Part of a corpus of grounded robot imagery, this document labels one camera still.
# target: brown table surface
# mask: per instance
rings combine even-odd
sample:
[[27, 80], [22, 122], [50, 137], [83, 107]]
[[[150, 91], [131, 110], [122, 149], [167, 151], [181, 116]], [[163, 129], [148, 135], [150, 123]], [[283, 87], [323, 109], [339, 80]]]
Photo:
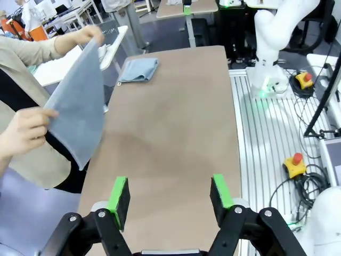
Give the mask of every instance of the brown table surface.
[[[158, 19], [184, 16], [183, 5], [167, 5], [167, 0], [161, 0], [156, 17]], [[191, 5], [192, 14], [205, 14], [217, 12], [218, 6], [215, 0], [198, 0]]]
[[[218, 231], [210, 178], [222, 173], [240, 197], [237, 127], [224, 47], [150, 53], [159, 67], [148, 83], [113, 92], [101, 145], [90, 162], [78, 212], [109, 199], [128, 176], [125, 231], [132, 252], [208, 250]], [[104, 255], [101, 244], [87, 255]]]

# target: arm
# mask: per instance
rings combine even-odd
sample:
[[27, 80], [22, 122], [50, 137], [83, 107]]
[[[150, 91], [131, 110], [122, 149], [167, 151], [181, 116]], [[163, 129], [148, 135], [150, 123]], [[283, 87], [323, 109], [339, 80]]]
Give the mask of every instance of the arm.
[[97, 26], [86, 26], [79, 31], [45, 41], [28, 42], [4, 37], [0, 38], [0, 43], [4, 40], [26, 66], [32, 66], [61, 58], [77, 44], [88, 43], [92, 38], [100, 45], [104, 40], [102, 31]]
[[28, 108], [15, 113], [7, 129], [0, 134], [0, 177], [13, 156], [25, 154], [45, 143], [49, 118], [57, 117], [54, 110]]

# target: orange object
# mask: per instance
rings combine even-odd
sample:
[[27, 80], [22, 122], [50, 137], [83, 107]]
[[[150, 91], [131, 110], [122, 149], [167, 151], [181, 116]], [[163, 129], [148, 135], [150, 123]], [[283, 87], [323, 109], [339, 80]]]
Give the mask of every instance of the orange object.
[[[14, 29], [12, 28], [12, 26], [10, 24], [6, 24], [6, 22], [8, 22], [9, 20], [1, 20], [1, 26], [2, 29], [4, 31], [8, 31], [12, 34], [14, 34], [15, 36], [17, 35], [16, 32], [14, 31]], [[16, 29], [16, 31], [19, 33], [19, 35], [21, 36], [22, 39], [27, 40], [27, 41], [32, 41], [30, 38], [27, 38], [25, 36], [25, 30], [22, 26], [20, 26], [19, 23], [17, 23], [15, 20], [12, 21], [14, 28]]]
[[302, 161], [302, 159], [303, 159], [303, 155], [301, 153], [294, 154], [293, 164], [298, 165]]
[[40, 26], [40, 27], [33, 29], [32, 31], [30, 31], [29, 34], [34, 41], [42, 41], [42, 40], [48, 39], [47, 34], [46, 34], [43, 26]]
[[313, 78], [312, 75], [310, 73], [307, 73], [304, 77], [304, 81], [309, 82], [311, 80], [311, 78]]

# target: metal rail platform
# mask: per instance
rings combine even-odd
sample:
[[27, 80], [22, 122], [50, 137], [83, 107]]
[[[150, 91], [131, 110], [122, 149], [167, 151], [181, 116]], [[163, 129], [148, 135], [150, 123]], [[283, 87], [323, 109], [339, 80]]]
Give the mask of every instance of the metal rail platform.
[[[294, 108], [296, 97], [281, 99], [255, 99], [250, 95], [250, 83], [244, 69], [230, 70], [234, 107], [238, 129], [238, 144], [241, 168], [241, 193], [253, 211], [269, 206], [276, 187], [287, 179], [282, 163], [294, 153], [302, 153], [306, 164], [321, 166], [318, 139], [303, 138], [306, 125], [299, 121]], [[305, 99], [299, 99], [296, 111], [300, 116]], [[309, 123], [319, 104], [309, 98], [302, 119]], [[325, 112], [319, 117], [314, 129], [331, 129]], [[321, 172], [312, 167], [307, 172]], [[272, 200], [284, 219], [290, 222], [296, 216], [298, 198], [290, 181], [278, 189]], [[240, 255], [257, 255], [248, 241], [241, 241]]]

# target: gray towel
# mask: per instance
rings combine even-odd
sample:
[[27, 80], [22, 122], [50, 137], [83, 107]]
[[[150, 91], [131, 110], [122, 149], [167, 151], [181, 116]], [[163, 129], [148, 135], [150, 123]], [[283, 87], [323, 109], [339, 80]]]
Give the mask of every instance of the gray towel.
[[157, 58], [144, 58], [127, 62], [119, 82], [147, 82], [151, 80], [159, 65]]
[[51, 120], [48, 130], [70, 151], [80, 170], [100, 143], [104, 125], [103, 104], [98, 45], [91, 40], [45, 105], [45, 108], [59, 112], [59, 116]]

